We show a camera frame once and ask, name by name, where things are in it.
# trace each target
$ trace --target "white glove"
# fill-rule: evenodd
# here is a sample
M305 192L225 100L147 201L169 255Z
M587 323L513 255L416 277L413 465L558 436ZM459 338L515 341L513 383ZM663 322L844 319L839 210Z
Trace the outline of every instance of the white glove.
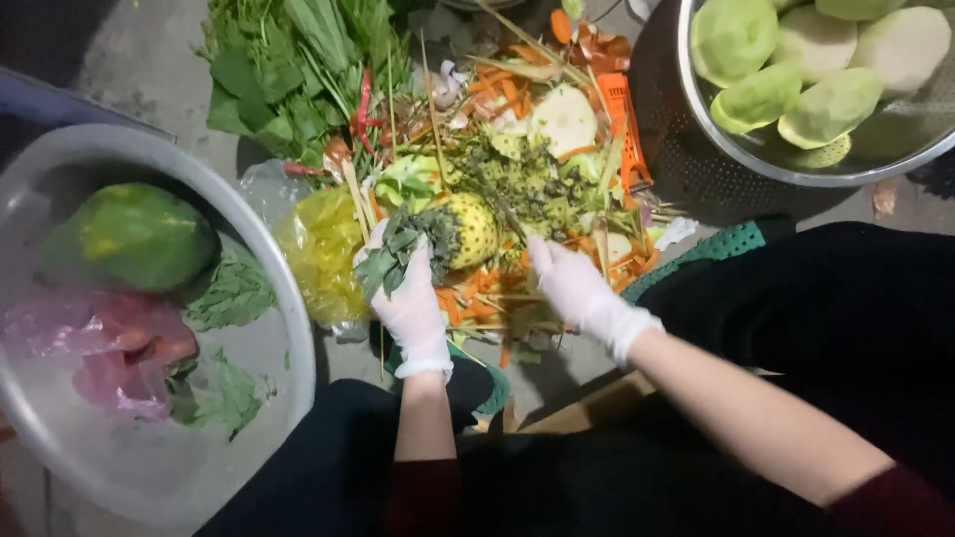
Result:
M368 257L369 248L381 247L381 236L387 224L388 219L385 219L374 227L368 243L355 254L353 266ZM370 306L394 342L401 347L404 363L394 375L407 378L423 371L440 371L447 383L454 364L445 340L444 318L437 306L435 288L431 285L430 258L428 241L421 237L408 263L405 281L394 290L391 300L385 296L384 290L379 289L371 298Z
M643 330L662 330L660 319L617 296L585 254L537 235L527 238L527 250L554 312L607 346L618 366L627 366L626 353Z

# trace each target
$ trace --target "pineapple skin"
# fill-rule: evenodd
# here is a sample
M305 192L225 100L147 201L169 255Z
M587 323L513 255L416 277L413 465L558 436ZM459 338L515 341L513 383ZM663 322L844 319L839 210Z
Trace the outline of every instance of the pineapple skin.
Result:
M477 194L459 193L429 206L455 231L448 269L458 270L490 259L500 247L500 226Z

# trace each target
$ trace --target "gray floor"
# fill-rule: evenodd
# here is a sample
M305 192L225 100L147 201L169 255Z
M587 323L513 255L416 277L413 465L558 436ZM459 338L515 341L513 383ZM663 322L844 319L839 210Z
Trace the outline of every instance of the gray floor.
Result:
M97 22L98 31L92 40L78 37L76 48L63 52L53 47L31 50L26 57L21 54L11 66L58 85L72 85L90 99L177 135L180 147L207 161L228 179L236 178L251 163L260 161L263 158L261 153L251 145L205 128L211 81L206 64L189 48L202 39L199 24L205 17L204 2L120 0L113 4L106 2L103 9L93 10L98 17L96 21L101 22ZM610 0L590 0L587 12L591 15L600 13L611 4ZM6 18L6 25L0 24L4 30L0 45L9 47L34 32L30 19L23 24L10 24L11 20L22 20L15 15ZM632 40L639 33L641 22L624 2L601 22L601 26L608 32L622 33ZM37 65L46 65L43 62L47 58L43 54L74 56L76 64L66 71L50 69L35 73ZM871 186L855 192L843 191L836 197L836 201L841 200L838 204L822 204L829 205L829 208L809 215L799 226L806 228L846 220L873 222L872 191ZM827 201L833 200L831 195L818 195ZM898 196L896 216L879 221L879 224L898 229L955 233L955 204L927 194L923 186L906 180L900 180ZM718 209L721 202L713 200L713 204ZM675 257L712 232L712 227L703 226L696 236L669 248L661 262ZM522 416L539 417L560 408L576 400L584 385L595 379L606 379L611 372L604 352L589 341L568 336L563 345L565 350L543 356L541 364L522 363L505 370ZM481 344L467 348L478 357L492 362L497 359L495 348ZM331 337L326 337L325 349L326 355L321 356L318 368L321 381L361 378L386 389L392 387L389 379L379 380L378 364L367 344L338 345ZM31 537L174 536L188 535L194 529L154 528L122 520L78 497L52 476L46 478L51 486L49 496L45 496L43 468L16 440L0 446L0 474L4 492ZM50 506L52 513L49 520L44 517L45 505Z

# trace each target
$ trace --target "stainless steel colander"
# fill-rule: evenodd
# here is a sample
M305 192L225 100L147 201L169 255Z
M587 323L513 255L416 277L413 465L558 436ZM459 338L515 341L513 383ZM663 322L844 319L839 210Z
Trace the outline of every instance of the stainless steel colander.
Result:
M719 89L690 63L690 21L705 0L664 0L634 47L630 88L651 174L684 191L711 190L711 198L746 192L794 196L765 179L799 186L847 187L874 183L924 164L955 145L955 54L916 95L883 103L849 135L847 144L796 149L775 124L744 136L725 134L710 119ZM906 6L933 5L914 0ZM955 26L955 11L944 11Z

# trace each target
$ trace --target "red sleeve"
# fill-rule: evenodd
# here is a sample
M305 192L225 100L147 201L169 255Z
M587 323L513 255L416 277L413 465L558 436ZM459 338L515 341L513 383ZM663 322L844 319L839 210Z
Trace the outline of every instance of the red sleeve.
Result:
M901 466L882 472L829 506L868 535L955 535L955 506Z
M385 501L385 535L458 535L461 472L457 460L396 462Z

